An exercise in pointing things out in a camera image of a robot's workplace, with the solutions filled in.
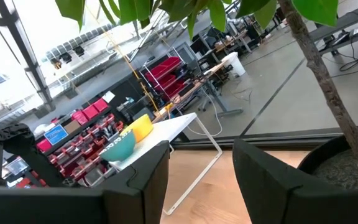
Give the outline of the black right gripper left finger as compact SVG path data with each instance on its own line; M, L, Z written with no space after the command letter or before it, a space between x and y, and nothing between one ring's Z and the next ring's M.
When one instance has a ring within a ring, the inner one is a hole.
M169 142L161 141L116 175L104 180L106 223L159 223L168 185Z

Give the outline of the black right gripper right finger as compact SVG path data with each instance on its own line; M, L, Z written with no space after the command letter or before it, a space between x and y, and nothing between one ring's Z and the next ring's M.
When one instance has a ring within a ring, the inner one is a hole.
M306 203L294 201L310 175L241 139L234 141L232 161L252 223L311 223Z

